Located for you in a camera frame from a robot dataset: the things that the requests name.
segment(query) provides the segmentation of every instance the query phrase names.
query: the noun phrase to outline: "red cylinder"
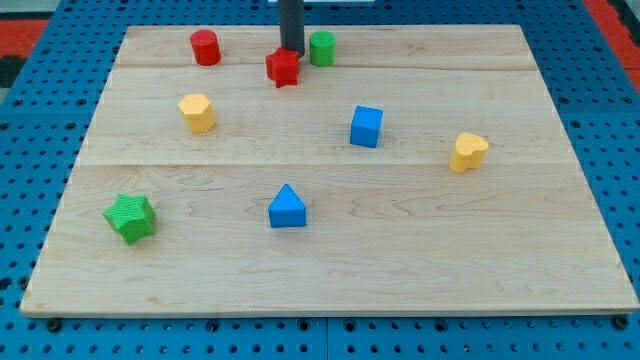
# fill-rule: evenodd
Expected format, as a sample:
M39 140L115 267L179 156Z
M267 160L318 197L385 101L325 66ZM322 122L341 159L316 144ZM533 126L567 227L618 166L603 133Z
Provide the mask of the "red cylinder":
M218 36L211 30L198 30L191 34L191 47L196 62L200 65L210 66L220 61Z

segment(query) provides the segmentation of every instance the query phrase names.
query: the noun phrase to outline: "green cylinder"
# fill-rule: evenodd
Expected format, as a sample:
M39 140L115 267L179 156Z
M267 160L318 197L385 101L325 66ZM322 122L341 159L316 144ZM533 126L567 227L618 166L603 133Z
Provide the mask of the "green cylinder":
M315 66L331 66L335 59L336 37L328 31L316 31L309 38L309 61Z

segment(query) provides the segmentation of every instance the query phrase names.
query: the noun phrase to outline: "green star block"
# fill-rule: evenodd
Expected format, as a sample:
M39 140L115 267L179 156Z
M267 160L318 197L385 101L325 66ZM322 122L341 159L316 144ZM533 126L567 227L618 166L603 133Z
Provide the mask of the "green star block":
M138 239L155 234L153 219L156 213L146 196L127 196L118 194L116 202L102 215L111 228L122 235L127 245Z

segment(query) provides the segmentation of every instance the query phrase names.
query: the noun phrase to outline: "green block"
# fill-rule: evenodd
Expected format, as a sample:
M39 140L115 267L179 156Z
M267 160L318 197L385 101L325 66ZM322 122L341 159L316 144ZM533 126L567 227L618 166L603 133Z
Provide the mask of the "green block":
M146 196L118 194L115 203L102 215L111 228L120 234L127 245L138 239L155 234L153 219L156 213Z
M331 66L335 60L336 37L328 31L316 31L309 37L309 61L315 66Z

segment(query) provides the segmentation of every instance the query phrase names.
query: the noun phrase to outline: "toy block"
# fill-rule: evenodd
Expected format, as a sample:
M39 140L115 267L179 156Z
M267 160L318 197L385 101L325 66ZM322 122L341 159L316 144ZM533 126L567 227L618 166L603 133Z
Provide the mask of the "toy block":
M462 173L466 169L477 169L482 165L489 143L478 135L462 133L456 139L456 145L449 158L449 169Z
M272 228L307 225L307 208L289 184L284 184L269 205Z
M267 77L276 82L276 88L298 84L300 64L297 51L279 47L273 54L266 56L265 63Z
M198 30L191 34L191 48L196 62L202 66L217 64L220 59L218 36L211 30Z
M375 148L378 146L378 135L382 126L382 110L357 106L351 120L351 136L353 145Z
M315 66L333 65L336 37L329 31L316 31L309 37L309 62Z
M187 127L192 133L205 133L216 123L211 102L203 94L190 94L178 104Z
M127 245L155 234L153 219L156 213L146 196L118 194L115 203L102 213L111 228L120 234Z

